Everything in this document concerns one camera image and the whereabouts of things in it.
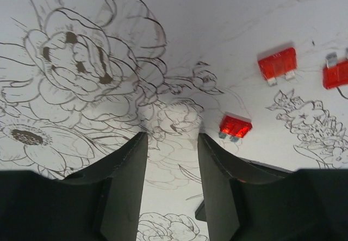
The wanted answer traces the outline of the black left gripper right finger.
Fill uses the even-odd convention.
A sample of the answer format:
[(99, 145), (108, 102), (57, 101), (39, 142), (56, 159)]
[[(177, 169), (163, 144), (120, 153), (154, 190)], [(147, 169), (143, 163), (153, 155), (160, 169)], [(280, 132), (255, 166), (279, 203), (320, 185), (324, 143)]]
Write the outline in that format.
[(347, 170), (261, 170), (201, 133), (198, 161), (211, 240), (347, 240)]

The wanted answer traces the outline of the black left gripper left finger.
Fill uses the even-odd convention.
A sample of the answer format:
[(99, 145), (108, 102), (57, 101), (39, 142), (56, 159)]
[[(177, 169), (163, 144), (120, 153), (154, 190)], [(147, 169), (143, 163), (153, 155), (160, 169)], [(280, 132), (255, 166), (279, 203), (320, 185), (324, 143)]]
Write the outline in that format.
[(63, 180), (1, 171), (1, 240), (136, 240), (148, 136)]

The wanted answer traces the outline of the black fuse box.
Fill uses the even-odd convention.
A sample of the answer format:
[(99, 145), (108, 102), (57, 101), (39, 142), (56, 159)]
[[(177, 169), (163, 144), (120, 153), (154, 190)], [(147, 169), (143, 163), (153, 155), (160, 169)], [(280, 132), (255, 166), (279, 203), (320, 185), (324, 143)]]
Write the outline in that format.
[(204, 201), (202, 201), (198, 208), (195, 210), (195, 219), (203, 222), (207, 221)]

